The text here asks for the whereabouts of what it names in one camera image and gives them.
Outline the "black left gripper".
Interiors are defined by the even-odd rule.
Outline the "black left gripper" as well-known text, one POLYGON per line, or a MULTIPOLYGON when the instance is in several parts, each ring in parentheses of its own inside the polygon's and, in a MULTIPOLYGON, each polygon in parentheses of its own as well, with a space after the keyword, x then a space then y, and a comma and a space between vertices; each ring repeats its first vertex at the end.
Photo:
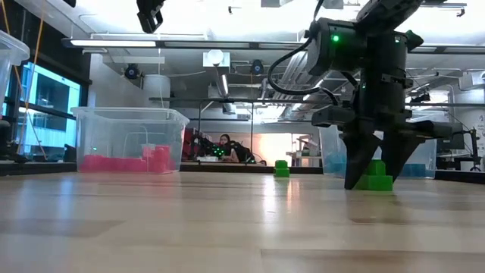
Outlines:
POLYGON ((164 0, 136 0, 137 17, 144 33, 154 33, 163 23, 161 8, 164 0))

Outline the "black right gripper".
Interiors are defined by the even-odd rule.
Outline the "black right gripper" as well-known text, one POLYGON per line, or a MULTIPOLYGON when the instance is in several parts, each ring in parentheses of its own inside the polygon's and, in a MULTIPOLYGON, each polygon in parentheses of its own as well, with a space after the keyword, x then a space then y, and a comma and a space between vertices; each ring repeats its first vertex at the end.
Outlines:
POLYGON ((413 85, 405 72, 408 37, 387 33, 368 38, 361 80, 350 106, 328 105, 312 115, 316 127, 335 125, 346 146, 344 188, 352 190, 368 167, 381 139, 381 159, 393 181, 425 139, 452 135, 452 127, 434 121, 408 123, 412 112, 405 108, 405 90, 413 85))

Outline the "short green toy block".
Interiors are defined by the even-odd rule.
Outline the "short green toy block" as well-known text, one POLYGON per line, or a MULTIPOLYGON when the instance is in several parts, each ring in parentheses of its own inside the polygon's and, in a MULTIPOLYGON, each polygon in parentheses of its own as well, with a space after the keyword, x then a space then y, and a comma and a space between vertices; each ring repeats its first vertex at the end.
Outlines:
POLYGON ((382 160, 372 159, 354 189, 392 191, 393 177, 386 174, 386 165, 382 160))
POLYGON ((275 177, 289 177, 290 169, 288 162, 285 160, 276 160, 274 166, 274 176, 275 177))

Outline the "short red toy block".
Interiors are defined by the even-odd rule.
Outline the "short red toy block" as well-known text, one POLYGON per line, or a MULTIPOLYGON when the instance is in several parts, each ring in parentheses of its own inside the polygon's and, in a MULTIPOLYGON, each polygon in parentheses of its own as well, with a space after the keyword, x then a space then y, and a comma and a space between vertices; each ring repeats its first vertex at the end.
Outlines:
POLYGON ((152 163, 154 159, 154 154, 155 154, 155 148, 152 146, 144 146, 142 148, 142 159, 146 163, 146 171, 151 172, 152 171, 152 163))
POLYGON ((103 155, 85 155, 80 164, 81 172, 103 172, 109 167, 108 158, 103 155))
POLYGON ((175 161, 171 158, 169 146, 156 146, 152 158, 152 170, 155 173, 167 173, 175 170, 175 161))

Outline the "clear plastic bin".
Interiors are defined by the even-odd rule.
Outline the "clear plastic bin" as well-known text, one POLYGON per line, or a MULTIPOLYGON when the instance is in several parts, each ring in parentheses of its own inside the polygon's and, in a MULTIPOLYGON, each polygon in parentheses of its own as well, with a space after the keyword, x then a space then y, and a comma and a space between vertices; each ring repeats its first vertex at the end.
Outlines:
POLYGON ((0 114, 13 66, 30 58, 30 48, 10 34, 0 30, 0 114))
POLYGON ((168 174, 180 170, 189 119, 169 108, 77 107, 77 170, 85 155, 108 158, 108 173, 168 174), (144 146, 169 146, 175 170, 146 171, 144 146))
MULTIPOLYGON (((329 152, 342 152, 346 154, 346 147, 344 142, 340 139, 340 132, 335 125, 330 127, 319 128, 320 141, 321 141, 321 156, 324 171, 324 156, 329 152)), ((436 170, 437 159, 437 141, 426 140, 420 144, 417 149, 411 154, 408 161, 409 163, 421 163, 425 164, 429 169, 436 170)))

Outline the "black beam with light tubes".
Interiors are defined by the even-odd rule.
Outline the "black beam with light tubes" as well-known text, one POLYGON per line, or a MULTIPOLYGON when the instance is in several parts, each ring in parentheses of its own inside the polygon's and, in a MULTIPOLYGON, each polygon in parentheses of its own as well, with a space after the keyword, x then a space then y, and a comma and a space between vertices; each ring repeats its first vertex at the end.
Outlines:
MULTIPOLYGON (((116 49, 227 49, 291 51, 300 42, 238 42, 238 41, 192 41, 192 40, 107 40, 68 39, 61 40, 68 48, 116 48, 116 49)), ((485 46, 424 44, 410 51, 425 55, 485 55, 485 46)))

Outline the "white cylinder tank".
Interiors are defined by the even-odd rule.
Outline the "white cylinder tank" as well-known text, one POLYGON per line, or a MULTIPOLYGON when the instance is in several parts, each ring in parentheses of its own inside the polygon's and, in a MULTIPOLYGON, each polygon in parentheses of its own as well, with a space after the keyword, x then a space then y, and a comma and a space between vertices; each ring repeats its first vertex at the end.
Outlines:
POLYGON ((169 108, 166 98, 171 96, 171 79, 164 75, 148 74, 143 80, 144 106, 148 108, 169 108))

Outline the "white dome lamp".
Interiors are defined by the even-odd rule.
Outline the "white dome lamp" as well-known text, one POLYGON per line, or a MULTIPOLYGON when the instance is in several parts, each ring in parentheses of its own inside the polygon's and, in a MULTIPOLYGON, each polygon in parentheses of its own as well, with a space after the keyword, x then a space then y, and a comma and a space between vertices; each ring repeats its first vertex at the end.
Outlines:
POLYGON ((220 49, 211 49, 203 53, 203 67, 229 67, 230 53, 223 52, 220 49))

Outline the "black monitor on stand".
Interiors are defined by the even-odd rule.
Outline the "black monitor on stand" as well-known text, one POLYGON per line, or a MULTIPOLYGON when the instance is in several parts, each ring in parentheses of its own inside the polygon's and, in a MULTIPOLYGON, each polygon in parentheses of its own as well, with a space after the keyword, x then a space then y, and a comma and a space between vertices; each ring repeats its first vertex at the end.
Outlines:
POLYGON ((436 168, 440 170, 460 171, 465 163, 466 171, 480 172, 478 140, 475 128, 464 129, 464 125, 454 123, 452 135, 438 139, 436 144, 436 168))

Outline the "red and black machine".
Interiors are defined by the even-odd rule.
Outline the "red and black machine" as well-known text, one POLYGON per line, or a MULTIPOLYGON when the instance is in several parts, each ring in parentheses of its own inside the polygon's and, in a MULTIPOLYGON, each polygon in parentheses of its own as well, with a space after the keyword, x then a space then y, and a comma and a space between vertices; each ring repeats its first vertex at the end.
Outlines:
POLYGON ((213 143, 207 134, 195 128, 186 128, 183 138, 182 160, 196 160, 198 157, 217 155, 218 144, 213 143))

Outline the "large window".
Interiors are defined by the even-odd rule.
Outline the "large window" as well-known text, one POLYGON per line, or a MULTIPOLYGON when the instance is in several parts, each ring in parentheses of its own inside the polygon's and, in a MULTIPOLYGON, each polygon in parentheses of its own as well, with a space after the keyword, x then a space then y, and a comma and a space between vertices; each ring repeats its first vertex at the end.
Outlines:
POLYGON ((76 121, 72 108, 80 105, 81 85, 40 65, 23 66, 20 97, 28 106, 19 107, 16 140, 21 152, 39 155, 62 152, 76 144, 76 121))

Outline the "person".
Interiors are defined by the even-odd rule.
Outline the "person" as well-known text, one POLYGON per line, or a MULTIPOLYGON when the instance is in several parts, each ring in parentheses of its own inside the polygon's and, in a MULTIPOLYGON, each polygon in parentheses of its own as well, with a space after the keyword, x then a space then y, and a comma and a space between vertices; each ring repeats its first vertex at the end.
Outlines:
POLYGON ((241 145, 232 141, 228 134, 223 134, 220 136, 219 140, 220 148, 223 152, 221 159, 225 162, 239 163, 239 154, 241 151, 241 145))

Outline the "grey ceiling fixture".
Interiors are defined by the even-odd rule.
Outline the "grey ceiling fixture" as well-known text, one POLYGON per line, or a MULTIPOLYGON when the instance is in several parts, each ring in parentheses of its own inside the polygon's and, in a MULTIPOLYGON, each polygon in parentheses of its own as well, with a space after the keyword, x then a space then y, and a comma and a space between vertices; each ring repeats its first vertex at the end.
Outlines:
POLYGON ((462 17, 465 14, 465 9, 468 6, 465 2, 449 2, 448 0, 423 0, 422 8, 438 8, 444 10, 455 11, 456 17, 462 17))

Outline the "black aluminium table frame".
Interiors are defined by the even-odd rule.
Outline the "black aluminium table frame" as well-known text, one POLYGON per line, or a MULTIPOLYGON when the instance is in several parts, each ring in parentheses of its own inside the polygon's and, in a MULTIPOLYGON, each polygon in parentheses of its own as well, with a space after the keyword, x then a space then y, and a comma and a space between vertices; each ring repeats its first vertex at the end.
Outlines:
MULTIPOLYGON (((290 167, 291 174, 323 174, 322 168, 314 167, 290 167)), ((263 165, 197 165, 186 162, 180 167, 185 172, 219 172, 219 173, 249 173, 249 174, 272 174, 273 168, 263 165)), ((28 175, 28 174, 53 174, 76 172, 77 165, 72 162, 47 163, 47 162, 28 162, 25 164, 1 162, 0 177, 8 175, 28 175)), ((471 171, 435 171, 435 180, 454 181, 468 184, 485 185, 484 172, 471 171)))

